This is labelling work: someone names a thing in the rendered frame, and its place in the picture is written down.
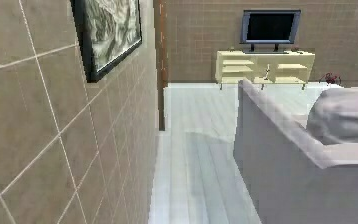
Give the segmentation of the black framed wall picture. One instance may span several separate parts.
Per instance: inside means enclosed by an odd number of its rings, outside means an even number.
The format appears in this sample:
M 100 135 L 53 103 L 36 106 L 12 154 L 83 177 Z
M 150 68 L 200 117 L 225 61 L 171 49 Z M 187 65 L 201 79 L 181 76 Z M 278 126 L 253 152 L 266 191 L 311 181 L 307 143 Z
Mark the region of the black framed wall picture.
M 142 44 L 140 0 L 70 0 L 83 69 L 97 83 Z

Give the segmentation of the grey sofa cushion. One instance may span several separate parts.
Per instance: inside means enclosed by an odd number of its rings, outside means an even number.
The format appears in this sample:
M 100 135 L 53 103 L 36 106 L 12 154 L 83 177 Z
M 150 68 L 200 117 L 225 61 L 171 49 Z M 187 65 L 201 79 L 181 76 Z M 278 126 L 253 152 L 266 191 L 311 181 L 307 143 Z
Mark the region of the grey sofa cushion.
M 308 114 L 306 129 L 324 145 L 358 143 L 358 88 L 324 90 Z

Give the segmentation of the red leafed house plant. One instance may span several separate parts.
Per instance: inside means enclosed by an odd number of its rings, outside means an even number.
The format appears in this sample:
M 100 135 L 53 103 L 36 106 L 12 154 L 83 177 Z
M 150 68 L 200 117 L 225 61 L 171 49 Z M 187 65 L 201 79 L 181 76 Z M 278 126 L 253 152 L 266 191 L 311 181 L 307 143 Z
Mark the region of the red leafed house plant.
M 328 72 L 323 75 L 319 81 L 324 80 L 327 84 L 341 84 L 341 77 L 339 75 L 334 75 L 332 72 Z

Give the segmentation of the grey sofa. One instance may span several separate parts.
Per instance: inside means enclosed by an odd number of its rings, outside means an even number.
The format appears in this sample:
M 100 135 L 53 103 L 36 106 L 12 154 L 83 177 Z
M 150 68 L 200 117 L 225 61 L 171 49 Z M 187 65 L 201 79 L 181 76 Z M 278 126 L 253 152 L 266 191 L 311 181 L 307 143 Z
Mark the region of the grey sofa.
M 358 143 L 324 145 L 238 82 L 233 156 L 262 224 L 358 224 Z

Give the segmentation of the grey flat television set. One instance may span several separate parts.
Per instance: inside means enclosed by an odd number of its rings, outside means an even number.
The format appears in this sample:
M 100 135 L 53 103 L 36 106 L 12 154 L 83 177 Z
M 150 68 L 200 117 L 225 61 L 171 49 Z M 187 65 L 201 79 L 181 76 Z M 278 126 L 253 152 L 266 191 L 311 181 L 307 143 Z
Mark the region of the grey flat television set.
M 301 17 L 300 9 L 251 9 L 242 16 L 240 43 L 249 44 L 250 52 L 256 44 L 294 44 Z

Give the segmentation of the cream television stand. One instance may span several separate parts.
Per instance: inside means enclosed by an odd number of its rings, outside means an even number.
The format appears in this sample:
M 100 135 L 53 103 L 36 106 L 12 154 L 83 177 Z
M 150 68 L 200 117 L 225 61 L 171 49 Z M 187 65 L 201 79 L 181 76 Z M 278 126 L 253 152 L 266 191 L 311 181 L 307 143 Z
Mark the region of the cream television stand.
M 224 84 L 237 84 L 243 78 L 255 84 L 301 84 L 310 79 L 315 55 L 305 51 L 243 52 L 218 51 L 215 79 Z

